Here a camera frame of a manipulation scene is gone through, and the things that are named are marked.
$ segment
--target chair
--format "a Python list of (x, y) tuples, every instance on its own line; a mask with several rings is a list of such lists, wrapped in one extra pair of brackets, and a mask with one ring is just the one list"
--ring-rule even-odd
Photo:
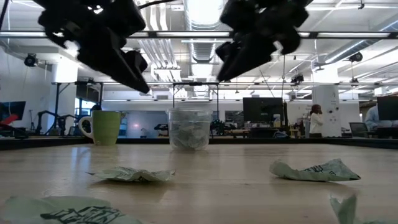
[(350, 122), (349, 126), (353, 138), (369, 138), (369, 130), (365, 123)]

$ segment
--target plastic container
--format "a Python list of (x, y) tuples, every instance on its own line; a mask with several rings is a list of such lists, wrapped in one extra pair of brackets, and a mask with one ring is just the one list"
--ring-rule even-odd
[(211, 110), (172, 108), (169, 116), (170, 145), (179, 151), (200, 151), (209, 145)]

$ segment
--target table surface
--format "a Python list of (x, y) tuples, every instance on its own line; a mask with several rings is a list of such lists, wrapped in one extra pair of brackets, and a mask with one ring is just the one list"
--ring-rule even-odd
[[(278, 179), (277, 159), (298, 169), (331, 159), (362, 180), (340, 183)], [(86, 172), (115, 166), (176, 169), (166, 184), (104, 182)], [(0, 200), (89, 196), (144, 223), (338, 223), (329, 204), (358, 195), (359, 218), (398, 220), (398, 151), (321, 144), (210, 145), (175, 152), (168, 145), (60, 146), (0, 152)]]

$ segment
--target mug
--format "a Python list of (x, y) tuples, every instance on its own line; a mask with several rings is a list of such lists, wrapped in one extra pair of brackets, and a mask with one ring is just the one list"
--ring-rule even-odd
[[(83, 129), (83, 122), (89, 121), (91, 132)], [(118, 140), (121, 114), (116, 111), (93, 111), (91, 117), (83, 117), (79, 120), (79, 129), (87, 137), (94, 140), (97, 146), (112, 146)]]

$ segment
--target computer monitor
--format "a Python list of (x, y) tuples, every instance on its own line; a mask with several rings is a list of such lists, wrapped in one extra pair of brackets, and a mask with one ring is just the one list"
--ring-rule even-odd
[(0, 120), (5, 120), (14, 114), (18, 116), (17, 121), (24, 117), (26, 101), (3, 102), (0, 103)]
[(397, 121), (398, 113), (394, 108), (398, 107), (398, 96), (384, 96), (377, 98), (377, 108), (379, 110), (379, 120)]
[(243, 120), (252, 123), (271, 122), (274, 115), (284, 120), (282, 98), (243, 98)]

